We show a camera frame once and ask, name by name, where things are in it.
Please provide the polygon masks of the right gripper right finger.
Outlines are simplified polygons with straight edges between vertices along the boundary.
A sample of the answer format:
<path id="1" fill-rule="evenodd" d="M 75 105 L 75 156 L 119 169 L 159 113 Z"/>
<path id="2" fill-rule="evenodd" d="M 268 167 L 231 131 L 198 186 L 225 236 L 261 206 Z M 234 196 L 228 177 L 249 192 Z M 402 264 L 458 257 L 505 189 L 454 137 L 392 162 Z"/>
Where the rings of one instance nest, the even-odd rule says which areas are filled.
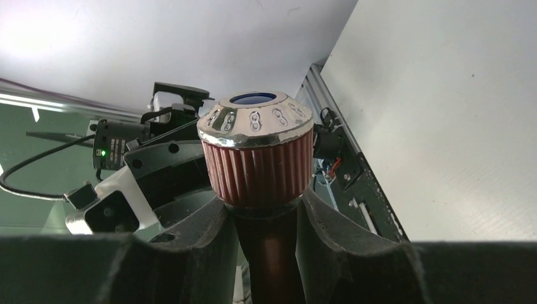
<path id="1" fill-rule="evenodd" d="M 397 243 L 307 191 L 298 207 L 307 303 L 535 303 L 536 243 Z"/>

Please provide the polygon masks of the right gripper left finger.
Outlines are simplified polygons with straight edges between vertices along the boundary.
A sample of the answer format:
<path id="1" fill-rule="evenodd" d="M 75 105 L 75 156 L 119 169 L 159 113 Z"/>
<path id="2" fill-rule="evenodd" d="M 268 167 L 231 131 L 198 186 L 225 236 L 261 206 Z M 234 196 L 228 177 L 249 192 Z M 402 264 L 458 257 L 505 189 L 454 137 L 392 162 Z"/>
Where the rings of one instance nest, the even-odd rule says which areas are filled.
<path id="1" fill-rule="evenodd" d="M 237 235 L 214 199 L 150 242 L 131 234 L 1 238 L 2 303 L 230 303 Z"/>

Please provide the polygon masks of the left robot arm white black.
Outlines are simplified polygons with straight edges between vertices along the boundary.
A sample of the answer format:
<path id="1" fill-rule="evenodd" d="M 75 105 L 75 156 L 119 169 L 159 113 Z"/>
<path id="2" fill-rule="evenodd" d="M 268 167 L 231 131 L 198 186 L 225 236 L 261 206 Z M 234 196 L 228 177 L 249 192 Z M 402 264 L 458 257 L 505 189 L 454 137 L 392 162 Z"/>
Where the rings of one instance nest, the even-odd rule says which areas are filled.
<path id="1" fill-rule="evenodd" d="M 135 232 L 158 221 L 155 211 L 209 185 L 196 122 L 214 105 L 197 87 L 155 82 L 149 111 L 138 122 L 101 120 L 93 162 L 108 170 L 84 212 L 92 232 Z"/>

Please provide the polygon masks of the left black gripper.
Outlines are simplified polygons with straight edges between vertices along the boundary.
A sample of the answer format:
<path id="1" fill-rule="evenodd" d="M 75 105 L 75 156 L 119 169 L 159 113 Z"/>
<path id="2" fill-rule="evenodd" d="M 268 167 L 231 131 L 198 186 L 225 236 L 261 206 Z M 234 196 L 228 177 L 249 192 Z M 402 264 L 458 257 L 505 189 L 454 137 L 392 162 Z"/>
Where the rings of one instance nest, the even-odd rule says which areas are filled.
<path id="1" fill-rule="evenodd" d="M 200 140 L 137 148 L 123 160 L 164 228 L 180 222 L 179 198 L 211 189 Z"/>

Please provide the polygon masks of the red brown water faucet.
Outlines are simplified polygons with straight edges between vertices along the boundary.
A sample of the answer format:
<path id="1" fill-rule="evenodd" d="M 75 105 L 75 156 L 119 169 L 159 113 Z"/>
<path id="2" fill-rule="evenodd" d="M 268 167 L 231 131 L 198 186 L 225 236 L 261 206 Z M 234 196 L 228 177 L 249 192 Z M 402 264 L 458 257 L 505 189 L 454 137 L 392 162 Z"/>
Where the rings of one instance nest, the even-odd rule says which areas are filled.
<path id="1" fill-rule="evenodd" d="M 233 216 L 253 303 L 304 303 L 297 207 L 312 178 L 313 113 L 283 92 L 221 99 L 197 123 L 210 184 Z"/>

